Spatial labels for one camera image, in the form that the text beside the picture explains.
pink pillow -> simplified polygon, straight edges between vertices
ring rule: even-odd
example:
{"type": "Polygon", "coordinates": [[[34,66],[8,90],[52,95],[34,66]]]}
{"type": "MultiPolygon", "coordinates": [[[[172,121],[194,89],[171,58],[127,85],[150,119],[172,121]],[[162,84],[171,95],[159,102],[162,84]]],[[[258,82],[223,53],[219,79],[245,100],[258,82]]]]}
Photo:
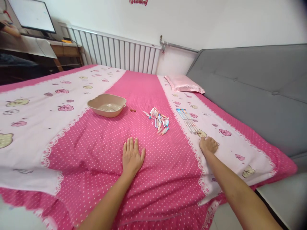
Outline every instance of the pink pillow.
{"type": "Polygon", "coordinates": [[[164,76],[172,87],[173,92],[199,92],[205,93],[205,90],[185,75],[167,75],[164,76]]]}

bed frame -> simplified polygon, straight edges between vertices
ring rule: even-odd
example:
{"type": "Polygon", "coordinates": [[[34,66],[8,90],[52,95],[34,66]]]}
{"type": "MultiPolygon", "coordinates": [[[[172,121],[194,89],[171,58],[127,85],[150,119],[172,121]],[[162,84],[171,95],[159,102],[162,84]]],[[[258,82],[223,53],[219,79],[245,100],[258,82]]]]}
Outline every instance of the bed frame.
{"type": "Polygon", "coordinates": [[[187,76],[307,171],[307,44],[201,50],[187,76]]]}

computer monitor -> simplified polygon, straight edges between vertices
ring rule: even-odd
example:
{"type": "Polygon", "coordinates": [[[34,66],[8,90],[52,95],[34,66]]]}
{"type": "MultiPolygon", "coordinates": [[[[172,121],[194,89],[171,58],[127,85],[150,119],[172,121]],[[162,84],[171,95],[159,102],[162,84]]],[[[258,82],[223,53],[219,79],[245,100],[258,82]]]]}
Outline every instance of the computer monitor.
{"type": "Polygon", "coordinates": [[[48,36],[47,32],[55,34],[54,26],[44,2],[36,0],[9,0],[9,2],[23,28],[42,31],[44,36],[48,36]]]}

beige basin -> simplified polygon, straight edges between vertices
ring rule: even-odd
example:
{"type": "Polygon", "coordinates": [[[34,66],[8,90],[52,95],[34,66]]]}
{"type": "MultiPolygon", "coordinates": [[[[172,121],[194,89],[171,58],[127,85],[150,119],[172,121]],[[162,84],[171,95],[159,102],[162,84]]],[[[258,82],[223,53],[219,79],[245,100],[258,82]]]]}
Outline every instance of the beige basin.
{"type": "Polygon", "coordinates": [[[88,101],[87,105],[96,114],[104,117],[116,117],[122,109],[126,107],[127,100],[123,97],[112,94],[100,94],[96,98],[88,101]]]}

radiator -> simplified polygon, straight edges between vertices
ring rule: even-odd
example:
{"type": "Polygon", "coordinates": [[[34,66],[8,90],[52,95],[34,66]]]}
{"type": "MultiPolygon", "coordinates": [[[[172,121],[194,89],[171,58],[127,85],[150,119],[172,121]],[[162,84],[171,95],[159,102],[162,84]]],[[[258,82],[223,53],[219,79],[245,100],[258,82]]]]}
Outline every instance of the radiator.
{"type": "Polygon", "coordinates": [[[111,34],[59,22],[63,36],[83,47],[85,65],[99,64],[156,74],[162,46],[139,42],[111,34]]]}

